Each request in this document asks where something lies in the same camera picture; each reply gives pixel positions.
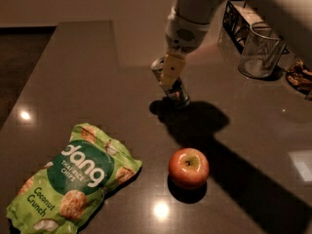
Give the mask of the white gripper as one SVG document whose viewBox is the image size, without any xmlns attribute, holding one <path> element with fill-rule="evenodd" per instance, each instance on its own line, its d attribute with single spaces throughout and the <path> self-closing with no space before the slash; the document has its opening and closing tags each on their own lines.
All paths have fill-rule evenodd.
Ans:
<svg viewBox="0 0 312 234">
<path fill-rule="evenodd" d="M 172 8 L 168 16 L 165 36 L 169 49 L 181 52 L 166 52 L 161 74 L 160 85 L 162 88 L 171 88 L 186 65 L 186 54 L 197 50 L 208 30 L 208 23 L 201 24 L 184 19 Z"/>
</svg>

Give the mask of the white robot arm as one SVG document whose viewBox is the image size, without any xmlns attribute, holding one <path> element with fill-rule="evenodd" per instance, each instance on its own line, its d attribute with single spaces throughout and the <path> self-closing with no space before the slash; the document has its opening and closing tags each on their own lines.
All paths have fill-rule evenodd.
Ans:
<svg viewBox="0 0 312 234">
<path fill-rule="evenodd" d="M 165 29 L 167 51 L 160 84 L 171 88 L 226 0 L 175 0 Z M 312 65 L 312 0 L 244 0 L 291 49 Z"/>
</svg>

